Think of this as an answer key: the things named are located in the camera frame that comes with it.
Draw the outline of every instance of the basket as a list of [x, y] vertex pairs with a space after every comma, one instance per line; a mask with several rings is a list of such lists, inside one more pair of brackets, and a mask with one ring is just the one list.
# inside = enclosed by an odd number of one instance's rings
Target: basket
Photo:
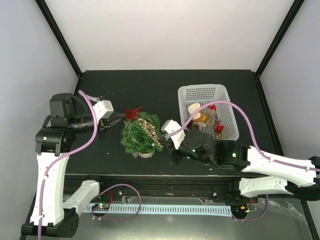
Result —
[[[191, 104], [199, 103], [201, 106], [213, 101], [227, 101], [230, 98], [225, 86], [220, 84], [201, 84], [182, 86], [178, 90], [178, 100], [181, 124], [184, 124], [190, 114], [188, 107]], [[227, 104], [215, 104], [217, 117], [222, 120], [224, 129], [222, 136], [224, 140], [237, 140], [239, 138], [239, 130], [232, 106]], [[203, 133], [209, 133], [212, 137], [216, 138], [215, 127], [204, 126], [201, 129]]]

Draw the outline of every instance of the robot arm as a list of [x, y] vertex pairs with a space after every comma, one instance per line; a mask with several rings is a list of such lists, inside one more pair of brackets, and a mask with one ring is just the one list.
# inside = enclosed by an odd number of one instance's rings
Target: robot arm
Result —
[[[46, 168], [61, 154], [70, 152], [77, 134], [92, 132], [94, 124], [98, 124], [98, 132], [104, 133], [114, 122], [121, 120], [117, 115], [110, 121], [114, 112], [110, 101], [101, 99], [94, 106], [97, 123], [91, 114], [76, 115], [73, 95], [57, 94], [50, 100], [51, 126], [43, 126], [35, 137], [38, 161], [38, 183], [35, 206], [30, 223], [21, 227], [26, 235], [36, 235], [39, 225], [40, 188]], [[99, 194], [97, 181], [86, 180], [80, 188], [63, 203], [65, 171], [69, 157], [65, 157], [52, 166], [46, 177], [43, 189], [42, 235], [48, 237], [72, 237], [78, 228], [79, 216], [90, 201]]]
[[[161, 130], [165, 136], [168, 136], [180, 128], [176, 121], [168, 120]], [[306, 170], [307, 167], [318, 168], [320, 157], [298, 160], [263, 152], [270, 157], [270, 160], [267, 160], [254, 146], [233, 140], [215, 140], [209, 133], [203, 133], [197, 129], [186, 133], [181, 131], [173, 135], [170, 140], [162, 140], [162, 144], [169, 147], [169, 153], [177, 164], [186, 157], [215, 168], [267, 175], [241, 178], [236, 186], [241, 196], [251, 198], [265, 194], [288, 194], [301, 200], [320, 200], [320, 181], [317, 173]], [[305, 168], [279, 164], [274, 160]]]

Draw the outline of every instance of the black tabletop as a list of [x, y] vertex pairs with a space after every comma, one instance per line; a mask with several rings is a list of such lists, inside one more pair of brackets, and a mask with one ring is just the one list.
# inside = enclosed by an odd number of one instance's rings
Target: black tabletop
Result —
[[[178, 89], [187, 85], [221, 84], [228, 91], [230, 101], [248, 115], [260, 148], [274, 153], [271, 134], [250, 70], [94, 70], [86, 71], [80, 89], [90, 96], [103, 96], [112, 102], [116, 112], [126, 108], [143, 107], [149, 114], [157, 114], [161, 124], [180, 120]], [[239, 129], [238, 141], [252, 145], [245, 120], [234, 110]], [[88, 148], [70, 157], [66, 174], [148, 175], [148, 176], [252, 176], [231, 170], [213, 169], [183, 159], [179, 165], [166, 152], [151, 158], [133, 157], [120, 144], [124, 123], [112, 127], [104, 139], [96, 139]], [[84, 144], [90, 133], [77, 137], [73, 147]]]

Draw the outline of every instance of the red wire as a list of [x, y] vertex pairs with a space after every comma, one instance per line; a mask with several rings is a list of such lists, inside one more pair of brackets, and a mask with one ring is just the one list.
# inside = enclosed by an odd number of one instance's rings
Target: red wire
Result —
[[252, 202], [256, 207], [258, 206], [251, 198], [249, 198], [250, 199], [250, 202]]
[[113, 201], [113, 199], [114, 199], [114, 194], [112, 193], [112, 191], [108, 191], [106, 194], [109, 194], [109, 195], [110, 195], [109, 204], [112, 204], [112, 201]]

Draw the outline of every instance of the red ornament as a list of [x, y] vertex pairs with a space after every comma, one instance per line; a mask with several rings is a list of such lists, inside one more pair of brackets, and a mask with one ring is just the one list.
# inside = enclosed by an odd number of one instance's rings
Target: red ornament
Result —
[[217, 110], [217, 107], [216, 107], [216, 105], [214, 105], [214, 104], [208, 106], [208, 108], [209, 108], [209, 109], [212, 109], [212, 110], [215, 110], [215, 111]]
[[126, 121], [128, 122], [130, 119], [132, 121], [135, 121], [136, 117], [140, 117], [140, 115], [137, 112], [139, 112], [141, 109], [142, 109], [142, 106], [134, 110], [127, 108], [124, 114], [126, 117]]
[[220, 123], [218, 123], [218, 125], [215, 127], [215, 132], [217, 133], [217, 134], [220, 134], [220, 133], [222, 133], [222, 131], [224, 130], [224, 126], [223, 125], [221, 125]]

